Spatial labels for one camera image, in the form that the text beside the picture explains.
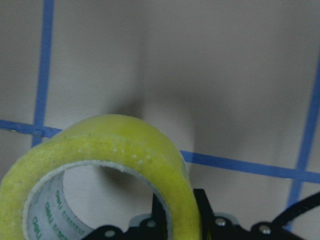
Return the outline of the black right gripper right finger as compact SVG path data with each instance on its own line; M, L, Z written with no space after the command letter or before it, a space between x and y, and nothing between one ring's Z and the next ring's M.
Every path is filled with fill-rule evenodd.
M249 230L235 223L228 216L216 215L204 189L193 190L198 205L203 240L301 240L302 237L285 226L308 211L308 200L293 204L271 222L260 221Z

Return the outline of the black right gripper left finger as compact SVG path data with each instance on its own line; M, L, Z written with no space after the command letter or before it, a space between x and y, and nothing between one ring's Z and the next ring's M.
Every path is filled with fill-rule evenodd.
M152 196L151 213L131 219L126 231L114 225L103 225L84 237L86 240L167 240L167 219L163 205Z

